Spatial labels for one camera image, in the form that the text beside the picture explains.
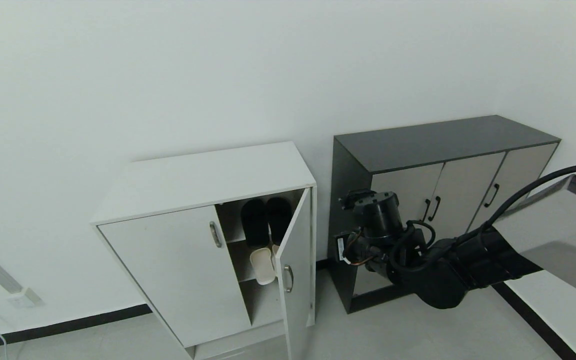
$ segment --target cabinet base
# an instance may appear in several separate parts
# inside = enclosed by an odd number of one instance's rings
[[[354,296],[357,267],[329,259],[326,268],[348,314],[412,294],[406,287],[391,285]]]

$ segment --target gray floor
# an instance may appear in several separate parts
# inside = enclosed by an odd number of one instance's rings
[[[470,292],[451,310],[430,308],[413,295],[347,315],[328,273],[320,271],[317,296],[307,360],[559,359],[493,289]],[[179,352],[151,314],[9,346],[10,360],[170,360]],[[282,338],[219,357],[287,358]]]

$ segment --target open cabinet door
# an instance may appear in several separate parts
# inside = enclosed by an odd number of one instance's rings
[[[301,360],[306,350],[306,323],[311,312],[311,189],[304,190],[277,252],[288,358]]]

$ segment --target silver cabinet door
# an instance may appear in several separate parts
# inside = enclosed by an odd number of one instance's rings
[[[304,358],[306,325],[311,314],[312,242],[311,189],[304,190],[276,255],[288,358]]]
[[[250,328],[214,206],[108,223],[99,230],[183,346]]]
[[[439,162],[404,170],[377,173],[372,176],[370,189],[376,192],[395,192],[397,194],[399,215],[404,224],[409,220],[422,220],[425,214],[428,216],[426,210],[430,207],[430,199],[432,199],[443,167],[444,163]],[[418,228],[423,230],[425,239],[429,240],[430,231],[427,231],[425,227]],[[361,295],[391,285],[393,283],[387,278],[366,270],[365,266],[359,266],[354,281],[353,294]]]
[[[377,173],[372,176],[370,189],[376,192],[395,192],[399,199],[399,214],[406,224],[409,220],[422,220],[426,212],[425,200],[430,201],[437,186],[443,162]]]
[[[470,229],[480,227],[510,196],[537,180],[557,148],[556,143],[520,148],[507,153]]]
[[[503,157],[500,152],[446,162],[426,218],[437,240],[466,232]]]

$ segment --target metal handle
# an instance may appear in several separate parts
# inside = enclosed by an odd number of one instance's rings
[[[426,215],[428,215],[428,210],[430,209],[430,200],[426,198],[423,202],[425,203],[425,211],[423,212],[421,221],[426,221]]]
[[[290,267],[290,265],[284,265],[283,271],[288,271],[288,274],[290,275],[290,287],[286,286],[285,289],[287,293],[290,293],[293,291],[293,286],[295,285],[295,276],[293,275],[293,269]]]
[[[439,204],[442,203],[442,198],[440,198],[439,196],[435,197],[434,200],[437,200],[437,206],[434,208],[434,212],[432,213],[432,215],[428,216],[428,221],[433,221],[435,219],[435,217],[437,216],[437,210],[439,210]]]
[[[210,232],[212,233],[212,239],[214,240],[214,244],[217,248],[222,247],[222,241],[219,240],[219,235],[217,235],[217,226],[215,226],[214,221],[210,221]]]
[[[492,198],[488,203],[484,203],[484,208],[489,207],[492,204],[492,202],[495,201],[495,197],[497,196],[498,192],[499,192],[499,184],[494,184],[494,195],[492,195]]]

